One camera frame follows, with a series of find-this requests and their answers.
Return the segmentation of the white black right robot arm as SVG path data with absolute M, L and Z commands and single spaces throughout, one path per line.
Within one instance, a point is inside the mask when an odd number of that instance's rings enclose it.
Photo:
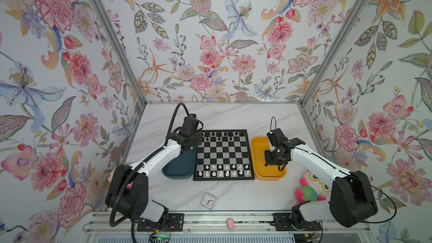
M 330 189 L 329 200 L 302 201 L 292 207 L 288 223 L 300 229 L 307 223 L 336 221 L 350 228 L 358 223 L 369 223 L 378 213 L 373 186 L 366 174 L 351 172 L 313 151 L 298 138 L 287 138 L 281 129 L 267 133 L 273 150 L 264 152 L 265 164 L 283 170 L 295 162 L 312 172 Z

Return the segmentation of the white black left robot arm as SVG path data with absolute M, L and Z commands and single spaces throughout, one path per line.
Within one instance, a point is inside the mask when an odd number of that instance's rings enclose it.
M 168 163 L 202 144 L 204 124 L 190 114 L 182 102 L 175 107 L 163 143 L 149 156 L 130 165 L 118 166 L 110 181 L 105 204 L 111 209 L 109 225 L 129 220 L 144 222 L 152 230 L 162 230 L 168 221 L 168 208 L 151 200 L 149 180 Z

